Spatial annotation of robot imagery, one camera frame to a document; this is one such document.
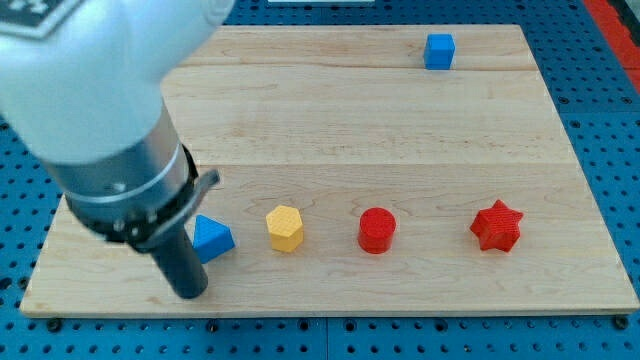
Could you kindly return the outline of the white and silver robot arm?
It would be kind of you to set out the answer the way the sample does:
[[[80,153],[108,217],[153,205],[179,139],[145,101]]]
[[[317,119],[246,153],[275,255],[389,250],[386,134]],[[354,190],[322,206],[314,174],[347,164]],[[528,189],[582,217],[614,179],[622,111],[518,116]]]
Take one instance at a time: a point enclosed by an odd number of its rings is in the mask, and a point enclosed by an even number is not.
[[[1,114],[108,240],[148,252],[180,231],[212,175],[190,170],[160,85],[229,1],[5,1]]]

